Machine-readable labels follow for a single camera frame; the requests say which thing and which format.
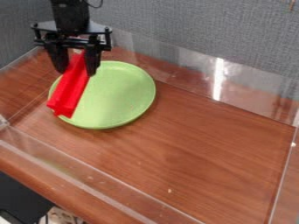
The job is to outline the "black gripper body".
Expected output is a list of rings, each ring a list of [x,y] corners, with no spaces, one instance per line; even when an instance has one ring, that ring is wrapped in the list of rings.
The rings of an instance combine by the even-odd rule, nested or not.
[[[52,20],[32,24],[33,42],[37,46],[83,49],[92,46],[99,52],[112,49],[112,29],[91,20],[88,0],[49,0]]]

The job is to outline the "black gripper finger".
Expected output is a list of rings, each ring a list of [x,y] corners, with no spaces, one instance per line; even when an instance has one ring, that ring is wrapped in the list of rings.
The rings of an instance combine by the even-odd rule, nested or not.
[[[91,35],[88,37],[88,43],[84,46],[84,60],[88,76],[96,74],[100,66],[100,57],[103,52],[103,45],[100,44],[99,35]]]
[[[63,42],[59,39],[56,33],[46,33],[44,40],[44,48],[51,57],[51,62],[59,73],[64,73],[69,64],[68,50],[63,46]]]

